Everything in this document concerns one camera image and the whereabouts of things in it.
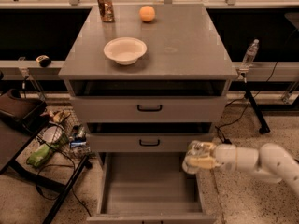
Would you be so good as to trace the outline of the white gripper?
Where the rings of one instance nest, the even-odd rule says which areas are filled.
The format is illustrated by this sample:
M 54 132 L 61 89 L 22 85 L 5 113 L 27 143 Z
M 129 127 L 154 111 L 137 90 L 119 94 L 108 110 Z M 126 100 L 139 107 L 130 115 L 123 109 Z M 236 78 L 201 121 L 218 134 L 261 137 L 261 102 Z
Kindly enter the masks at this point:
M 207 158 L 188 158 L 187 163 L 192 167 L 202 169 L 212 169 L 218 167 L 223 171 L 232 172 L 237 167 L 237 147 L 234 145 L 221 144 L 216 146 L 212 142 L 201 142 L 200 148 L 205 152 L 214 150 L 215 159 Z

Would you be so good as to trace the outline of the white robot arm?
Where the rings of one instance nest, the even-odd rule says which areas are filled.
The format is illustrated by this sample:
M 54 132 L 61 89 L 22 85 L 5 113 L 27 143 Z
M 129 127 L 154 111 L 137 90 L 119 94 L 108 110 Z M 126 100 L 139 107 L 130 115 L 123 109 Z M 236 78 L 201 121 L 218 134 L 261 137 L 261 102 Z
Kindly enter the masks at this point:
M 200 169 L 219 168 L 245 172 L 267 183 L 284 181 L 299 195 L 299 163 L 283 147 L 267 143 L 259 149 L 235 145 L 192 141 L 182 163 L 182 169 L 195 175 Z

